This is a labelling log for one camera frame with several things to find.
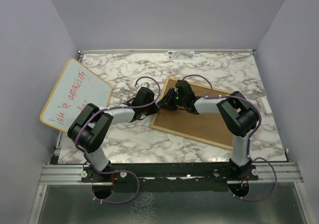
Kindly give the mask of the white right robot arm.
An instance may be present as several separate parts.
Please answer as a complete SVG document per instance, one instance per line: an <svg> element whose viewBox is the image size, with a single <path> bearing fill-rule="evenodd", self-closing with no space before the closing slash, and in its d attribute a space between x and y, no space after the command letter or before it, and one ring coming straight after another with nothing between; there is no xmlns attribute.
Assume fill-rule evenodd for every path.
<svg viewBox="0 0 319 224"><path fill-rule="evenodd" d="M241 92L218 97L196 96L190 84L178 80L174 88L158 102L160 108L177 110L183 107L188 113L219 113L228 130L233 135L233 153L230 159L229 174L235 180L240 180L247 174L247 165L251 162L250 138L261 125L261 114L257 107L248 101Z"/></svg>

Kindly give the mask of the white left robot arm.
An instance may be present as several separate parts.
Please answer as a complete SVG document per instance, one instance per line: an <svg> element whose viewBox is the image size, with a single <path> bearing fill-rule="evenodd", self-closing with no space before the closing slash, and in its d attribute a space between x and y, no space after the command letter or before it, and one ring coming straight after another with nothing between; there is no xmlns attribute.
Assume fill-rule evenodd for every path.
<svg viewBox="0 0 319 224"><path fill-rule="evenodd" d="M80 112L67 131L85 159L91 164L93 176L106 181L110 176L110 160L104 154L102 142L112 125L141 120L142 116L156 114L155 94L149 88L139 88L135 97L119 107L99 108L89 103Z"/></svg>

